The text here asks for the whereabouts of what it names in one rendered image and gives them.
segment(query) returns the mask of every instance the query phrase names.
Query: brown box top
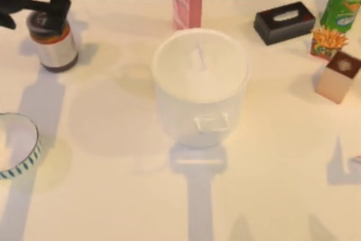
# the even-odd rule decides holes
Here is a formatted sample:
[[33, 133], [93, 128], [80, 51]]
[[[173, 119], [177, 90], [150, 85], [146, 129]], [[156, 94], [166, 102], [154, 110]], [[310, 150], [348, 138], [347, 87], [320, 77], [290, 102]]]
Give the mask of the brown box top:
[[361, 60], [339, 51], [326, 67], [349, 78], [354, 78], [361, 68]]

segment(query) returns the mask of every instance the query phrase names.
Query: white table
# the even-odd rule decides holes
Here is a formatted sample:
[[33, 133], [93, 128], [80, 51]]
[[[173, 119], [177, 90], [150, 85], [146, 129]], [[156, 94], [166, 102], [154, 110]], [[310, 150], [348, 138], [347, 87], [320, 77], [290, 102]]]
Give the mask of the white table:
[[[16, 14], [18, 29], [0, 30], [0, 110], [34, 119], [48, 154], [0, 182], [0, 240], [360, 241], [361, 166], [349, 159], [361, 154], [361, 80], [335, 105], [313, 91], [325, 62], [310, 35], [267, 47], [252, 27], [293, 1], [204, 1], [204, 27], [237, 38], [253, 68], [215, 168], [175, 166], [156, 121], [148, 63], [172, 33], [171, 0], [74, 0], [82, 56], [58, 76], [39, 72], [28, 13]], [[354, 53], [360, 31], [359, 18]]]

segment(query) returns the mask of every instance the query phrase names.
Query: white pot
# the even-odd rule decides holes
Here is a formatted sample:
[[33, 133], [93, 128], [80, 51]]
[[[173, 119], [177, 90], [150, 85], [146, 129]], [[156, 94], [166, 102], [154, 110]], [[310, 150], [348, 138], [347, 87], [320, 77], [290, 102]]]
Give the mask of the white pot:
[[215, 30], [175, 32], [151, 65], [157, 113], [177, 143], [209, 147], [237, 125], [250, 70], [243, 49]]

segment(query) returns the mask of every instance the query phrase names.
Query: striped bowl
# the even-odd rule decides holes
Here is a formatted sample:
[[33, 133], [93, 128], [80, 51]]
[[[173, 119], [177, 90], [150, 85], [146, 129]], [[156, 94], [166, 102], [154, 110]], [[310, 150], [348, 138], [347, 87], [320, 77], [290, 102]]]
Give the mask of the striped bowl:
[[0, 179], [27, 172], [41, 153], [36, 124], [18, 113], [0, 113]]

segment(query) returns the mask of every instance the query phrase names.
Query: green chip can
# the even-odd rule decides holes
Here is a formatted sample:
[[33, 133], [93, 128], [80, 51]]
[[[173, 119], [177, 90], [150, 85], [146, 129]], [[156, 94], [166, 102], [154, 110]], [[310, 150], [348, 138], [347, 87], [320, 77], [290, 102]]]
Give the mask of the green chip can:
[[361, 0], [328, 0], [321, 25], [346, 33], [351, 29], [360, 5]]

